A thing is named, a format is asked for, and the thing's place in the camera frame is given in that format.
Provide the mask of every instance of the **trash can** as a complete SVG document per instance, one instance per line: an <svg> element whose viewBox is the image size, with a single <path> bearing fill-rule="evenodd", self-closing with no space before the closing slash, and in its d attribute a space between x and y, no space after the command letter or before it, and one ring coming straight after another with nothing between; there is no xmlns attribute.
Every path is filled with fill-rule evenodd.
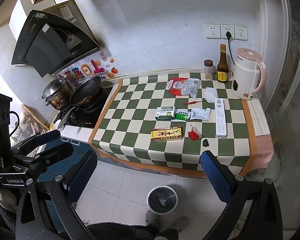
<svg viewBox="0 0 300 240"><path fill-rule="evenodd" d="M178 195L171 187L158 186L149 192L147 204L153 213L165 215L176 208Z"/></svg>

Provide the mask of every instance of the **stove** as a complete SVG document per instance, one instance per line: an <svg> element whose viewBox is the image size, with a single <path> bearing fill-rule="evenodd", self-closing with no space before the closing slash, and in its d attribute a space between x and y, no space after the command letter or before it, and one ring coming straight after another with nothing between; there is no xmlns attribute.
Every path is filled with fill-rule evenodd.
<svg viewBox="0 0 300 240"><path fill-rule="evenodd" d="M65 125L94 128L111 90L112 87L101 88L96 97L89 103L89 105L85 106L84 109L77 108L72 111ZM68 112L68 109L69 108L61 111L55 120L62 119Z"/></svg>

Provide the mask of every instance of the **electric kettle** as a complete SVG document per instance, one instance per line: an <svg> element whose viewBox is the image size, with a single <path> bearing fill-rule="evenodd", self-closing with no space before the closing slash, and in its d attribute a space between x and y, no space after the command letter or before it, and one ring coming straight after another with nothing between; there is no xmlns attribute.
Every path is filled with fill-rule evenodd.
<svg viewBox="0 0 300 240"><path fill-rule="evenodd" d="M250 100L266 83L266 65L252 49L240 48L237 53L231 89L237 97Z"/></svg>

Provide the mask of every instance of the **power outlet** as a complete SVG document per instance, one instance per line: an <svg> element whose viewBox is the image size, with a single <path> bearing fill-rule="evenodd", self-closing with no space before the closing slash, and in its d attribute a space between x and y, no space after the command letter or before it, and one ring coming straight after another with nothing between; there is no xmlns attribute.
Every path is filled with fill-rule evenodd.
<svg viewBox="0 0 300 240"><path fill-rule="evenodd" d="M220 25L219 24L205 24L206 37L208 39L220 39Z"/></svg>
<svg viewBox="0 0 300 240"><path fill-rule="evenodd" d="M234 26L233 25L220 25L221 38L228 39L226 36L227 32L231 33L231 37L234 39Z"/></svg>
<svg viewBox="0 0 300 240"><path fill-rule="evenodd" d="M248 29L245 26L234 26L234 38L236 40L247 41Z"/></svg>

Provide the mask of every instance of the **black frying pan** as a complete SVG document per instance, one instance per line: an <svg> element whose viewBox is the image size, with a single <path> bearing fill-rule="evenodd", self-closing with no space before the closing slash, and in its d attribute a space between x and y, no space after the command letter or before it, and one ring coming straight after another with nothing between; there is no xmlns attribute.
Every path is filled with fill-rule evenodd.
<svg viewBox="0 0 300 240"><path fill-rule="evenodd" d="M70 105L73 107L63 117L62 121L58 125L58 129L66 122L67 118L75 108L79 106L85 106L98 94L101 84L101 77L96 76L88 79L85 83L77 88L70 98Z"/></svg>

